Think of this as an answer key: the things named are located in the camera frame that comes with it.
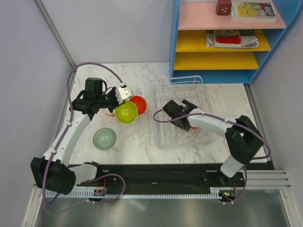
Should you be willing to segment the lime green plastic bowl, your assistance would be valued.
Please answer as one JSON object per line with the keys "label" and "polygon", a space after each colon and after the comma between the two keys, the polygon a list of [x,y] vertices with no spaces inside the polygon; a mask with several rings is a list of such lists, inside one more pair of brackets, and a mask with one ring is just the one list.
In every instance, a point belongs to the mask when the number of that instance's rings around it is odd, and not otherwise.
{"label": "lime green plastic bowl", "polygon": [[136,105],[131,101],[125,101],[115,109],[115,117],[122,124],[133,123],[138,116],[138,109]]}

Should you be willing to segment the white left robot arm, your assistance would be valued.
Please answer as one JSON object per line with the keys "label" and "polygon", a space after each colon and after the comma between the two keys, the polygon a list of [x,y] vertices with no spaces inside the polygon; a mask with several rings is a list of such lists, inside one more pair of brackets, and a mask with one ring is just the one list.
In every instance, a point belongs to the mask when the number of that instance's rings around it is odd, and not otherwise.
{"label": "white left robot arm", "polygon": [[108,88],[104,80],[88,78],[84,90],[71,103],[70,117],[51,147],[41,158],[33,158],[30,167],[37,187],[60,194],[69,194],[74,186],[89,181],[99,186],[104,175],[95,163],[69,167],[71,154],[85,130],[100,109],[113,112],[132,92],[125,83]]}

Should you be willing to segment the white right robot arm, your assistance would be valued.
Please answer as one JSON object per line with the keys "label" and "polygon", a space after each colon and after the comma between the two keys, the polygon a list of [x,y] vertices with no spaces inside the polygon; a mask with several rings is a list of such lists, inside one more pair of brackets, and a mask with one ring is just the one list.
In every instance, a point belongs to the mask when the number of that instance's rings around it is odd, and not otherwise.
{"label": "white right robot arm", "polygon": [[220,167],[217,181],[228,186],[234,175],[248,165],[265,141],[249,117],[241,115],[236,119],[226,119],[207,113],[193,103],[182,100],[183,105],[169,100],[162,111],[171,119],[166,122],[188,132],[192,127],[217,134],[226,139],[230,154]]}

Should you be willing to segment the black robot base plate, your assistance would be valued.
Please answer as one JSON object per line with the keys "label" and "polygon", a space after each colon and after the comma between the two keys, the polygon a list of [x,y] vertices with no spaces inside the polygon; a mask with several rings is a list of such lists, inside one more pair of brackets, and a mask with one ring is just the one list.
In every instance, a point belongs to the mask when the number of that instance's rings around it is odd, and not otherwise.
{"label": "black robot base plate", "polygon": [[228,178],[220,164],[98,165],[94,182],[82,186],[104,186],[110,192],[210,192],[211,188],[241,188],[242,172]]}

